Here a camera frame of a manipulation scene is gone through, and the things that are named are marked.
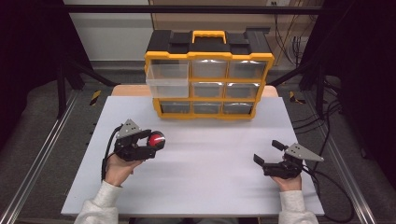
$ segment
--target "wall outlet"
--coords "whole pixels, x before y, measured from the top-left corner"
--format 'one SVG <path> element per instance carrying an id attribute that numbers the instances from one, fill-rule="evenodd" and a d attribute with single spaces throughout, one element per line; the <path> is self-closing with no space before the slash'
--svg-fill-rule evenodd
<path id="1" fill-rule="evenodd" d="M 268 7 L 288 7 L 290 0 L 267 0 Z"/>

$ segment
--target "yellow storage organizer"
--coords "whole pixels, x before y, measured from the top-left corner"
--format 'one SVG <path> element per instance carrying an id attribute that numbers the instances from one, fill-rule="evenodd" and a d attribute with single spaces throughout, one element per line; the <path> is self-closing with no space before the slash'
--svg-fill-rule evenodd
<path id="1" fill-rule="evenodd" d="M 253 119 L 274 62 L 261 31 L 153 32 L 146 83 L 163 119 Z"/>

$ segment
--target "black curtain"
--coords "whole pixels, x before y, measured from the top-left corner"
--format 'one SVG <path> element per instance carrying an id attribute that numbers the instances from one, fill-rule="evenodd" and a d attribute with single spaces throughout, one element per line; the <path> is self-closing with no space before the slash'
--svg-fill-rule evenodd
<path id="1" fill-rule="evenodd" d="M 56 80 L 61 62 L 73 58 L 92 69 L 69 14 L 46 11 L 42 4 L 63 5 L 64 2 L 0 2 L 0 148 L 26 107 L 28 92 Z M 64 71 L 81 81 L 78 70 L 66 64 Z"/>
<path id="2" fill-rule="evenodd" d="M 329 5 L 339 1 L 326 1 Z M 313 56 L 337 17 L 320 16 L 307 44 Z M 396 2 L 355 1 L 321 52 L 324 74 L 341 79 L 340 101 L 368 158 L 396 188 Z"/>

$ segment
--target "aluminum rail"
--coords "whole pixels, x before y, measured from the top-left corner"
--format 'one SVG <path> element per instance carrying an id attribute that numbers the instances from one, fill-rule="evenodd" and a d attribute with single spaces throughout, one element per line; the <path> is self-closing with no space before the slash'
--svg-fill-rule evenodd
<path id="1" fill-rule="evenodd" d="M 316 113 L 313 93 L 312 92 L 308 93 L 304 91 L 304 96 L 313 113 Z M 319 128 L 324 138 L 328 131 L 328 127 L 326 124 L 323 124 Z M 353 177 L 353 174 L 351 173 L 349 167 L 347 166 L 347 163 L 344 161 L 340 153 L 340 150 L 338 149 L 331 135 L 329 135 L 327 146 L 330 155 L 332 157 L 332 161 L 334 162 L 335 168 L 337 169 L 337 172 L 340 175 L 344 187 L 346 188 L 346 191 L 348 192 L 349 197 L 353 202 L 356 214 L 361 220 L 361 223 L 375 224 L 376 223 L 375 217 L 369 205 L 367 204 L 366 200 L 364 199 L 364 196 L 361 193 L 361 189 L 359 188 L 355 178 Z"/>
<path id="2" fill-rule="evenodd" d="M 0 217 L 1 224 L 12 224 L 17 220 L 18 214 L 20 213 L 24 203 L 26 202 L 26 199 L 32 191 L 35 182 L 37 181 L 56 141 L 58 140 L 58 137 L 62 132 L 62 129 L 64 128 L 64 125 L 71 114 L 71 111 L 73 110 L 78 96 L 79 91 L 72 91 L 72 94 L 67 102 L 67 108 L 64 112 L 64 115 L 57 119 L 53 125 L 52 130 L 49 132 L 45 143 L 40 149 L 26 177 L 23 179 L 17 193 L 9 203 L 6 211 Z"/>
<path id="3" fill-rule="evenodd" d="M 333 15 L 341 8 L 324 7 L 246 7 L 246 6 L 141 6 L 141 5 L 42 5 L 49 11 L 69 13 L 210 13 L 210 14 L 278 14 L 278 15 Z"/>

